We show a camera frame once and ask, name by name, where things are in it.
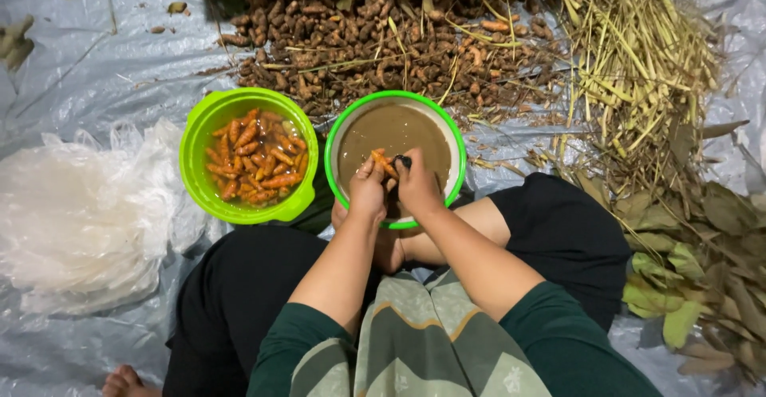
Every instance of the forearm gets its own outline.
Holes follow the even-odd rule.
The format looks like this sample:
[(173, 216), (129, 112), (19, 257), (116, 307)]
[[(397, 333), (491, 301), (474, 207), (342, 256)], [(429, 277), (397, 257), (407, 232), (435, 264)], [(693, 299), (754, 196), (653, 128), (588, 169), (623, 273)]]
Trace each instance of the forearm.
[(353, 335), (369, 278), (376, 232), (373, 219), (349, 215), (288, 303), (311, 306)]
[[(489, 238), (495, 246), (503, 247), (511, 236), (505, 219), (491, 199), (482, 198), (455, 210), (455, 215), (465, 221), (484, 237)], [(401, 232), (401, 246), (408, 260), (416, 260), (430, 265), (445, 265), (434, 241), (422, 230), (404, 230)]]
[(494, 320), (503, 318), (525, 294), (545, 280), (452, 211), (436, 207), (416, 219), (471, 300)]

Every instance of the foot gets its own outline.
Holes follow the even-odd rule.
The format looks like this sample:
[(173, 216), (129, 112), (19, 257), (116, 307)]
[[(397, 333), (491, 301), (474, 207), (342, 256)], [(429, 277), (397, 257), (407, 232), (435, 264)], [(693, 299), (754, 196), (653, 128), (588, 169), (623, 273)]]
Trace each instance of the foot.
[(107, 376), (101, 394), (103, 397), (162, 397), (161, 390), (145, 387), (130, 365), (114, 369)]

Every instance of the plastic tarp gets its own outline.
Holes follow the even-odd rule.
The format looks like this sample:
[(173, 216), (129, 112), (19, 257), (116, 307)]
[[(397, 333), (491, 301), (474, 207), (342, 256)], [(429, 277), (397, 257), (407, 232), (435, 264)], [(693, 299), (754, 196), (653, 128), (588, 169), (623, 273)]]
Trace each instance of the plastic tarp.
[[(71, 141), (82, 128), (106, 145), (118, 121), (140, 132), (160, 117), (183, 126), (206, 91), (233, 88), (225, 72), (204, 73), (241, 57), (214, 44), (217, 29), (205, 15), (205, 1), (179, 0), (188, 4), (188, 17), (167, 14), (172, 1), (177, 0), (0, 0), (0, 24), (25, 14), (35, 17), (26, 34), (35, 43), (32, 55), (16, 73), (0, 72), (0, 158), (40, 146), (44, 132)], [(706, 155), (723, 160), (709, 176), (741, 193), (762, 192), (766, 0), (698, 1), (713, 18), (725, 13), (734, 29), (727, 39), (726, 75), (738, 76), (737, 93), (713, 97), (709, 121), (751, 120), (735, 135), (705, 145)], [(155, 26), (166, 31), (149, 33)], [(221, 28), (225, 33), (233, 29)], [(549, 144), (551, 135), (561, 131), (512, 120), (499, 130), (480, 126), (466, 134), (478, 141), (466, 144), (472, 156), (483, 152), (484, 158), (510, 158), (529, 173), (533, 168), (522, 160), (526, 150)], [(490, 157), (486, 149), (476, 150), (479, 144), (497, 151)], [(466, 175), (477, 197), (521, 182), (505, 168), (472, 167)], [(99, 395), (106, 374), (121, 363), (132, 364), (146, 383), (160, 385), (178, 287), (209, 243), (201, 241), (184, 255), (169, 251), (154, 295), (89, 316), (23, 314), (19, 292), (0, 277), (0, 396)], [(667, 352), (656, 330), (656, 324), (626, 316), (615, 322), (610, 339), (665, 395), (748, 394), (722, 377), (679, 378), (680, 357)]]

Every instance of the right hand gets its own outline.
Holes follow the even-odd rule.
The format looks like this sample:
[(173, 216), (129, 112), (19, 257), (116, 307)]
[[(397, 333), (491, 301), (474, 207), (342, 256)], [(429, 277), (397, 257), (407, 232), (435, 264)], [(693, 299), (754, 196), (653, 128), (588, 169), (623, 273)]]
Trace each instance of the right hand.
[(413, 148), (405, 153), (412, 159), (412, 166), (407, 167), (396, 161), (396, 171), (399, 173), (399, 201), (417, 219), (432, 210), (444, 207), (439, 186), (436, 184), (436, 174), (426, 169), (423, 163), (423, 151)]

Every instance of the plastic sheet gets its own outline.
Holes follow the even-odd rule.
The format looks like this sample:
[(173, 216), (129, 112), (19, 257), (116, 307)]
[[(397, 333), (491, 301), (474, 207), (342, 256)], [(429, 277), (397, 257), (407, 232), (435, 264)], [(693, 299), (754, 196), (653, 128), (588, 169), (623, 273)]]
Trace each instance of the plastic sheet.
[[(159, 117), (180, 126), (205, 91), (234, 87), (226, 72), (203, 72), (225, 67), (230, 60), (213, 44), (216, 26), (205, 16), (204, 1), (183, 0), (191, 16), (169, 17), (165, 10), (172, 1), (2, 0), (0, 23), (34, 15), (27, 36), (36, 47), (18, 72), (12, 76), (0, 72), (0, 158), (40, 146), (43, 132), (71, 141), (84, 128), (107, 144), (111, 125), (118, 119), (133, 123), (139, 131), (153, 126)], [(766, 0), (699, 1), (713, 17), (725, 12), (739, 29), (728, 39), (732, 56), (726, 67), (732, 78), (742, 73), (738, 93), (730, 99), (723, 94), (714, 97), (709, 121), (751, 119), (736, 136), (717, 138), (705, 146), (706, 155), (722, 159), (710, 177), (738, 192), (760, 192), (766, 186), (760, 183), (766, 159)], [(148, 32), (161, 25), (167, 29), (164, 34)], [(221, 25), (223, 33), (232, 30)], [(525, 172), (531, 172), (522, 161), (526, 149), (548, 144), (554, 131), (563, 131), (529, 128), (523, 121), (511, 121), (501, 130), (506, 135), (486, 128), (472, 132), (476, 143), (467, 141), (466, 135), (469, 153), (513, 158)], [(498, 151), (490, 156), (486, 150), (476, 150), (481, 143), (497, 146)], [(504, 168), (471, 168), (466, 181), (480, 197), (519, 185), (522, 179)], [(223, 231), (219, 227), (211, 236), (215, 239)], [(133, 364), (145, 382), (161, 384), (169, 353), (163, 343), (173, 327), (178, 286), (208, 245), (209, 241), (197, 243), (183, 256), (168, 253), (159, 266), (158, 289), (148, 299), (85, 317), (24, 314), (21, 293), (0, 280), (0, 397), (99, 395), (104, 377), (120, 363)], [(629, 321), (614, 324), (612, 343), (665, 395), (746, 395), (736, 385), (720, 389), (717, 379), (679, 378), (678, 357), (660, 345), (639, 345), (642, 336), (656, 337), (651, 324), (625, 319)]]
[(22, 311), (89, 314), (157, 288), (168, 241), (183, 252), (213, 221), (181, 207), (182, 134), (167, 119), (145, 138), (116, 124), (108, 149), (83, 130), (74, 142), (43, 134), (44, 146), (0, 161), (0, 271), (22, 291)]

